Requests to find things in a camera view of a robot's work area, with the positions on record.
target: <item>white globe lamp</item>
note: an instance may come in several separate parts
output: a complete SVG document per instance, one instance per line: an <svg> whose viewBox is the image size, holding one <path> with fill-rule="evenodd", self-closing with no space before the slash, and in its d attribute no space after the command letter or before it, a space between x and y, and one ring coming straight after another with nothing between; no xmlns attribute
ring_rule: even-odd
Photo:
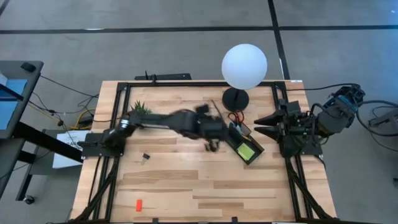
<svg viewBox="0 0 398 224"><path fill-rule="evenodd" d="M256 87L267 73L267 58L256 46L239 44L224 56L221 72L231 86L223 94L224 107L229 111L244 110L249 95L244 90Z"/></svg>

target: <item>lamp base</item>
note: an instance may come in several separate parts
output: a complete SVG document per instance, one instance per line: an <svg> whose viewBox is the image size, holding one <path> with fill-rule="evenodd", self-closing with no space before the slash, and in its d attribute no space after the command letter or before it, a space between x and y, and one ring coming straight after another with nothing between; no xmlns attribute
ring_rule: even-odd
<svg viewBox="0 0 398 224"><path fill-rule="evenodd" d="M249 95L244 90L238 90L235 88L227 89L223 94L223 105L224 107L235 112L237 110L244 110L249 104Z"/></svg>

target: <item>concrete floor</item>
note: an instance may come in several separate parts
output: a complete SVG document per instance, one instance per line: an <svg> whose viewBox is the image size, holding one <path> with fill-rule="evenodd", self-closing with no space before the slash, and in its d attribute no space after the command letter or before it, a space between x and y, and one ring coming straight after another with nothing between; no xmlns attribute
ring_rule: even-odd
<svg viewBox="0 0 398 224"><path fill-rule="evenodd" d="M275 8L280 26L398 24L397 1L278 0ZM10 0L0 16L0 30L271 24L264 0ZM303 80L309 88L356 82L365 90L367 100L395 102L397 35L398 30L281 32L291 79ZM223 55L240 43L260 47L269 62L266 78L282 79L273 31L0 35L0 60L41 60L43 75L97 94L103 80L132 80L145 70L189 72L197 80L221 79ZM324 103L333 91L308 91L308 100ZM57 111L75 111L76 104L85 99L44 79L39 80L35 92ZM361 108L364 120L370 118L370 109ZM76 117L64 119L72 123ZM56 128L52 120L30 108L22 120L37 129ZM396 139L381 142L390 147L398 143ZM323 151L339 218L396 223L398 189L392 178L398 175L398 153L378 146L356 121L330 138ZM34 177L29 193L38 199L28 206L14 201L24 169L15 171L0 200L0 222L65 221L79 173L75 167L58 175Z"/></svg>

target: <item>wooden table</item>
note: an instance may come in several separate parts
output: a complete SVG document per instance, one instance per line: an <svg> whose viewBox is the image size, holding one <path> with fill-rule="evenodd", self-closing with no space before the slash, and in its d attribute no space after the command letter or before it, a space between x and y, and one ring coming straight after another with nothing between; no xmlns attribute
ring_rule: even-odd
<svg viewBox="0 0 398 224"><path fill-rule="evenodd" d="M116 81L103 82L95 120L111 119L117 84ZM286 81L286 85L288 89L303 88L302 82ZM140 100L153 113L167 114L182 108L192 110L194 106L215 100L226 118L228 112L223 108L221 97L227 88L133 87L129 103L134 105ZM244 110L244 122L253 129L256 126L253 121L273 113L275 107L270 87L258 86L247 93L250 102ZM309 110L304 91L288 93L289 101L299 100L302 110ZM92 130L101 133L107 128L109 123L94 123ZM127 139L120 161L111 221L151 222L152 218L159 218L160 222L230 222L231 217L238 217L240 222L294 220L285 163L278 145L255 131L252 137L265 151L247 166L225 143L217 153L212 153L205 151L203 141L183 138L170 130L136 131ZM150 159L141 165L143 153L149 154ZM302 160L309 191L325 211L335 217L323 165L313 156L302 156ZM72 218L87 205L96 161L94 157L83 163ZM298 197L304 217L299 190ZM100 218L104 217L107 198L105 194ZM141 212L136 212L137 199L143 201Z"/></svg>

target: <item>caster wheel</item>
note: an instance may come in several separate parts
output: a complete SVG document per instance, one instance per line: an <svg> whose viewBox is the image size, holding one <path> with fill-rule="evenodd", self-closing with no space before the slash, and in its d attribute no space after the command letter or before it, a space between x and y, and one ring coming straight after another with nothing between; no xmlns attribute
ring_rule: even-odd
<svg viewBox="0 0 398 224"><path fill-rule="evenodd" d="M33 204L35 202L35 198L30 195L25 195L24 202L28 205Z"/></svg>

